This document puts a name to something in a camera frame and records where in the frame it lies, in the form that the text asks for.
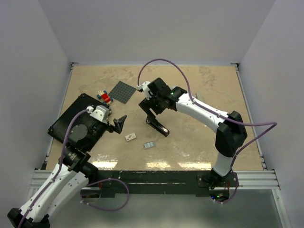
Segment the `black stapler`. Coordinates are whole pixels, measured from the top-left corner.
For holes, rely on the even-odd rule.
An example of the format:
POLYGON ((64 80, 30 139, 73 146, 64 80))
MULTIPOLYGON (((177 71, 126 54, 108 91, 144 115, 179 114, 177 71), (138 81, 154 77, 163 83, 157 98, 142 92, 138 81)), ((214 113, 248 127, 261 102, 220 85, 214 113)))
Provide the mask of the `black stapler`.
POLYGON ((160 132, 163 136, 167 137, 170 134, 170 131, 164 127, 157 119, 155 118, 146 118, 146 123, 151 126, 153 129, 160 132))

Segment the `white staple box sleeve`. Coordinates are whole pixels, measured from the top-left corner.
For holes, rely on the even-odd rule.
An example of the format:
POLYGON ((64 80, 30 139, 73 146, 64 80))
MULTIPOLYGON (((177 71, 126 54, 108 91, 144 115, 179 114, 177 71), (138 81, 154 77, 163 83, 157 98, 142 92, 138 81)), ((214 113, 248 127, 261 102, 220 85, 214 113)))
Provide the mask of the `white staple box sleeve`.
POLYGON ((131 133, 131 134, 125 136, 125 139, 126 139, 127 142, 129 142, 131 140, 134 140, 135 138, 136 138, 135 133, 131 133))

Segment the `staple box tray with staples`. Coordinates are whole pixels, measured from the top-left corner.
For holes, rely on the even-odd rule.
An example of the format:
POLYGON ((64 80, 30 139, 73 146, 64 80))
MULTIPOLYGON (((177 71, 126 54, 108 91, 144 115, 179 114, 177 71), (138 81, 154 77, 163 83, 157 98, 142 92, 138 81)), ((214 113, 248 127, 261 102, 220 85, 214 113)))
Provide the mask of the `staple box tray with staples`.
POLYGON ((155 144, 154 141, 145 142, 144 145, 143 145, 144 149, 153 148, 153 147, 155 147, 155 146, 156 146, 156 144, 155 144))

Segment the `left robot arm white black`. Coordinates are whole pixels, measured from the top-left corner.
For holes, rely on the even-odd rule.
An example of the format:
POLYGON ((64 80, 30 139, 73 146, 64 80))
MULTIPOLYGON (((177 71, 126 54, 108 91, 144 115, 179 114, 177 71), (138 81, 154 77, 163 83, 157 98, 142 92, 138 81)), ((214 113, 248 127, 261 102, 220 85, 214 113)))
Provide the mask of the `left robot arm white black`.
POLYGON ((48 228, 49 218, 85 186, 98 182, 98 168, 89 162, 89 151, 104 132, 121 133, 126 115, 110 124, 108 112, 89 106, 65 112, 51 127, 54 138, 62 136, 62 151, 53 171, 38 191, 8 219, 15 228, 48 228))

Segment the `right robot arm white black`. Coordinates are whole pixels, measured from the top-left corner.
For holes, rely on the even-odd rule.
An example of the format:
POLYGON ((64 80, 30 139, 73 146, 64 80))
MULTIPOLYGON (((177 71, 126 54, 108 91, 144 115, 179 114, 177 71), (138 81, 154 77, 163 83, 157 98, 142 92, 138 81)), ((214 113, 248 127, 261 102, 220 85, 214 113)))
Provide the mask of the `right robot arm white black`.
POLYGON ((218 187, 227 183, 233 157, 247 138, 240 113, 233 111, 229 114, 217 110, 195 99, 183 88, 170 88, 161 78, 143 82, 137 86, 137 90, 145 94, 139 106, 147 114, 146 123, 162 135, 168 136, 170 131, 158 122, 156 115, 165 109, 184 113, 205 124, 216 134, 218 156, 212 168, 214 173, 211 180, 218 187))

